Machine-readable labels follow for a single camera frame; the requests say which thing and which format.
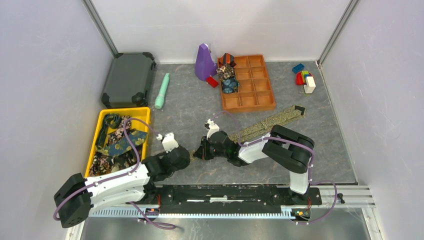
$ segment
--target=blue block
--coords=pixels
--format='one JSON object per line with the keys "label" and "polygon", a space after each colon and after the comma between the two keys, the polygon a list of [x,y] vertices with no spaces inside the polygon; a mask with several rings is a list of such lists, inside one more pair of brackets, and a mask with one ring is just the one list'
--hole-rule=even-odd
{"label": "blue block", "polygon": [[295,67],[293,67],[292,71],[294,74],[297,74],[298,72],[302,71],[305,68],[305,66],[302,63],[299,63]]}

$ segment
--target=orange compartment tray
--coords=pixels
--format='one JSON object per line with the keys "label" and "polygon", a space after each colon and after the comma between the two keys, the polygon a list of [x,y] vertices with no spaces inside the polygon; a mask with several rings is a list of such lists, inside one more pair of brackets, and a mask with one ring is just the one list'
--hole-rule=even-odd
{"label": "orange compartment tray", "polygon": [[240,83],[238,92],[223,93],[219,81],[222,109],[230,113],[270,111],[276,108],[273,88],[264,56],[235,56],[235,78]]}

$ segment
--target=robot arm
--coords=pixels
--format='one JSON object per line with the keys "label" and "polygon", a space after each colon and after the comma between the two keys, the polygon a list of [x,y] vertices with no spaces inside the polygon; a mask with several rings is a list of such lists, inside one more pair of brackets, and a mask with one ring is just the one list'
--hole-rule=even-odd
{"label": "robot arm", "polygon": [[72,175],[54,195],[56,206],[75,191],[93,186],[72,197],[59,210],[62,227],[75,226],[100,209],[154,198],[155,195],[149,194],[156,190],[154,182],[162,181],[190,164],[189,152],[178,144],[173,133],[165,135],[162,145],[165,152],[148,156],[132,173],[129,171],[136,166],[102,176],[83,178],[81,173]]}
{"label": "robot arm", "polygon": [[246,166],[254,161],[271,158],[287,170],[290,174],[289,188],[297,196],[304,196],[309,189],[308,164],[311,153],[294,144],[285,143],[284,140],[295,142],[314,148],[314,141],[309,137],[290,130],[280,125],[275,125],[271,131],[264,136],[245,142],[242,146],[231,141],[224,131],[211,120],[205,127],[208,133],[201,140],[199,149],[194,156],[204,160],[214,157],[225,157],[234,166]]}

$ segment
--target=marbled gray floor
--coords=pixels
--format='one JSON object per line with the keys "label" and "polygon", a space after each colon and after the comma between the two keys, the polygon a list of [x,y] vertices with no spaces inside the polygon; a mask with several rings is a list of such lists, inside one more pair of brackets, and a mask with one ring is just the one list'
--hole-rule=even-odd
{"label": "marbled gray floor", "polygon": [[[306,96],[303,88],[295,85],[292,67],[296,64],[266,63],[276,101],[275,110],[235,113],[234,116],[244,128],[294,104],[306,107],[306,117],[286,127],[315,141],[314,182],[334,180],[336,183],[354,183],[354,171],[318,67],[315,62],[303,62],[305,70],[310,71],[316,81],[313,94]],[[155,109],[154,102],[165,73],[170,73],[165,104],[162,109]],[[149,107],[153,128],[162,134],[174,132],[178,143],[188,151],[197,149],[201,137],[207,133],[204,127],[206,120],[222,110],[219,88],[212,88],[198,80],[194,74],[194,64],[160,64],[157,65],[151,92]],[[227,115],[217,118],[215,122],[228,134],[237,130]],[[149,138],[149,145],[151,154],[163,151],[161,143],[153,136]],[[224,158],[215,158],[209,161],[194,160],[186,169],[177,171],[162,183],[285,184],[289,180],[289,172],[271,159],[236,167]]]}

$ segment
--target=gray floor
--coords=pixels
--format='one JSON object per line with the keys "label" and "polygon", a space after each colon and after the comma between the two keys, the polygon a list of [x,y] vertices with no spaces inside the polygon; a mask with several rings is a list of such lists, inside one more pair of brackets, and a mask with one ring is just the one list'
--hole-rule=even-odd
{"label": "gray floor", "polygon": [[[313,208],[312,218],[327,209]],[[161,230],[137,223],[134,218],[89,217],[83,240],[369,240],[371,239],[360,208],[336,208],[323,221],[296,226],[287,219],[187,219],[164,218],[158,222],[177,225],[175,230]]]}
{"label": "gray floor", "polygon": [[[241,126],[248,127],[272,114],[294,104],[306,107],[306,117],[289,123],[286,127],[302,133],[315,141],[316,160],[313,180],[334,180],[336,183],[354,183],[352,169],[340,129],[315,62],[303,62],[316,81],[313,94],[306,96],[301,86],[295,85],[292,67],[296,62],[267,62],[276,108],[274,111],[236,113]],[[170,82],[162,109],[153,107],[165,73],[170,73]],[[222,110],[219,88],[212,88],[194,74],[194,64],[157,65],[151,88],[150,104],[152,126],[162,134],[174,132],[175,138],[189,151],[199,147],[201,137],[207,131],[204,124],[214,113]],[[221,130],[232,134],[236,126],[227,115],[215,121]],[[163,151],[156,139],[149,138],[150,151]],[[276,162],[266,159],[248,166],[235,167],[224,158],[209,161],[196,159],[186,169],[177,171],[163,184],[285,184],[289,172]]]}

